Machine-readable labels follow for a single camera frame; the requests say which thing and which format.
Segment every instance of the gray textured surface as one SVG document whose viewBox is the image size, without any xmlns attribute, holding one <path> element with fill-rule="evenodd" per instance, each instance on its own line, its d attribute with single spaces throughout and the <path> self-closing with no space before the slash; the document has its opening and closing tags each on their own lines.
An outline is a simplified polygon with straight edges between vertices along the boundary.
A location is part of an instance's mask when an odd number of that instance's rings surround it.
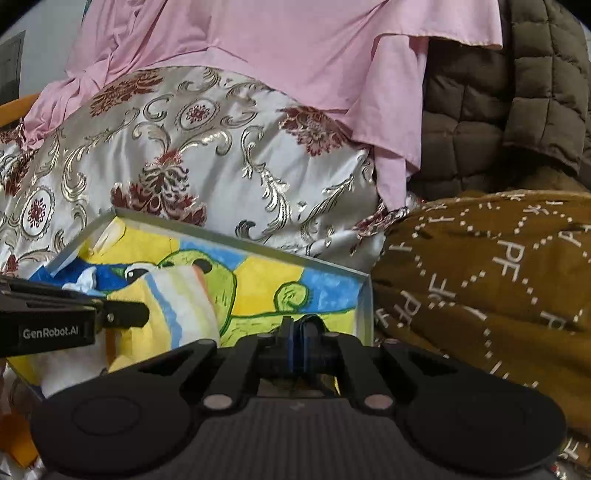
<svg viewBox="0 0 591 480">
<path fill-rule="evenodd" d="M 51 474 L 47 480 L 69 477 Z M 138 480 L 453 480 L 426 461 L 395 423 L 353 410 L 347 400 L 256 398 L 239 414 L 206 421 L 169 465 Z M 551 480 L 546 471 L 520 480 Z"/>
</svg>

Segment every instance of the blue paint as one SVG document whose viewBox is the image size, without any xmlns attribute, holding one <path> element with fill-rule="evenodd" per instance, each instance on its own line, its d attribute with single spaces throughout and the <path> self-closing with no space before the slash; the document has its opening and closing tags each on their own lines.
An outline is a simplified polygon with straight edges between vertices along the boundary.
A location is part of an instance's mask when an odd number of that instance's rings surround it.
<svg viewBox="0 0 591 480">
<path fill-rule="evenodd" d="M 300 283 L 308 287 L 309 299 L 301 313 L 330 313 L 357 306 L 361 282 L 344 275 L 306 268 Z"/>
<path fill-rule="evenodd" d="M 166 300 L 164 296 L 160 293 L 152 274 L 147 273 L 143 276 L 143 278 L 146 280 L 146 283 L 148 284 L 148 287 L 150 288 L 150 292 L 152 292 L 154 299 L 156 300 L 158 305 L 160 305 L 162 313 L 164 313 L 164 319 L 166 320 L 166 324 L 170 329 L 170 348 L 174 349 L 180 347 L 181 337 L 183 335 L 183 328 L 177 321 L 177 313 L 174 311 L 174 308 L 168 302 L 168 300 Z"/>
<path fill-rule="evenodd" d="M 125 288 L 128 283 L 126 279 L 117 275 L 113 268 L 125 268 L 126 264 L 95 265 L 90 264 L 81 258 L 75 258 L 67 267 L 52 277 L 45 267 L 39 268 L 30 280 L 51 283 L 61 287 L 64 283 L 76 283 L 78 277 L 89 267 L 96 267 L 96 289 L 103 293 Z"/>
<path fill-rule="evenodd" d="M 217 247 L 209 243 L 198 243 L 194 241 L 181 240 L 179 250 L 198 250 L 203 252 L 212 260 L 221 263 L 228 270 L 234 271 L 246 259 L 246 254 L 232 248 Z"/>
</svg>

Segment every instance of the floral satin fabric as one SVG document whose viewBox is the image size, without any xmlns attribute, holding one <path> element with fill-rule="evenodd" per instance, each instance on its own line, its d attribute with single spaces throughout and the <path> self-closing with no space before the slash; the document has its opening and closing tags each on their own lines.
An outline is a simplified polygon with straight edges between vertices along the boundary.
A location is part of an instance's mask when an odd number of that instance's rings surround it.
<svg viewBox="0 0 591 480">
<path fill-rule="evenodd" d="M 383 241 L 368 233 L 385 216 L 369 148 L 234 72 L 129 74 L 38 151 L 23 154 L 18 132 L 0 141 L 5 274 L 30 276 L 113 206 L 364 271 Z"/>
</svg>

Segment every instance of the red floral pattern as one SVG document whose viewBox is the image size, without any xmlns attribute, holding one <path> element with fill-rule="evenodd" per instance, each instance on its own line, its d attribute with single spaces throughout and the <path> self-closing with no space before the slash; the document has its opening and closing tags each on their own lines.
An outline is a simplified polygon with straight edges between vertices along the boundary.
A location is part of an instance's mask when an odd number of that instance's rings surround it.
<svg viewBox="0 0 591 480">
<path fill-rule="evenodd" d="M 17 158 L 10 166 L 8 172 L 0 179 L 0 184 L 4 187 L 6 196 L 15 197 L 22 188 L 22 180 L 29 171 L 29 165 L 33 159 L 35 151 L 29 151 Z"/>
<path fill-rule="evenodd" d="M 205 105 L 195 105 L 187 111 L 186 119 L 190 124 L 201 122 L 209 116 L 210 112 L 211 110 Z"/>
<path fill-rule="evenodd" d="M 374 236 L 377 233 L 385 232 L 388 228 L 400 220 L 400 213 L 398 210 L 389 212 L 384 202 L 380 202 L 378 210 L 373 214 L 357 222 L 352 230 L 357 233 L 359 239 Z"/>
<path fill-rule="evenodd" d="M 158 70 L 146 70 L 119 83 L 113 83 L 95 95 L 90 104 L 90 114 L 98 116 L 115 105 L 127 102 L 134 95 L 155 92 L 154 86 L 159 85 L 163 80 Z"/>
<path fill-rule="evenodd" d="M 297 137 L 298 145 L 305 145 L 312 157 L 330 153 L 347 141 L 339 127 L 315 108 L 297 106 L 280 111 L 286 112 L 287 116 L 279 123 L 279 128 Z"/>
<path fill-rule="evenodd" d="M 24 124 L 20 124 L 16 128 L 11 128 L 9 130 L 0 130 L 0 143 L 9 144 L 10 142 L 16 142 L 19 147 L 22 147 L 23 136 L 22 136 L 22 128 Z"/>
<path fill-rule="evenodd" d="M 2 269 L 2 273 L 3 273 L 3 275 L 7 275 L 9 277 L 16 277 L 17 271 L 18 271 L 18 260 L 14 255 L 11 254 L 10 257 L 8 257 L 8 260 L 6 260 L 6 263 L 4 264 L 4 267 Z"/>
<path fill-rule="evenodd" d="M 189 170 L 177 150 L 170 150 L 153 162 L 146 162 L 137 183 L 125 192 L 120 183 L 111 189 L 111 203 L 115 207 L 163 215 L 172 220 L 202 226 L 207 220 L 203 202 L 186 192 L 189 189 Z"/>
<path fill-rule="evenodd" d="M 27 217 L 27 222 L 29 222 L 31 228 L 39 228 L 41 222 L 45 218 L 46 209 L 47 205 L 45 205 L 43 199 L 35 199 L 33 201 Z"/>
</svg>

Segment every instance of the orange frame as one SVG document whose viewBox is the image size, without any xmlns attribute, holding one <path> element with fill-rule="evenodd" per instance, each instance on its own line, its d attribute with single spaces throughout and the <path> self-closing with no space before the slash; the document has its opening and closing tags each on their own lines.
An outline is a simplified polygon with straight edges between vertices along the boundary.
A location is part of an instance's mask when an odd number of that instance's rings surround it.
<svg viewBox="0 0 591 480">
<path fill-rule="evenodd" d="M 37 98 L 39 98 L 39 94 L 34 93 L 0 105 L 0 127 L 26 116 Z"/>
</svg>

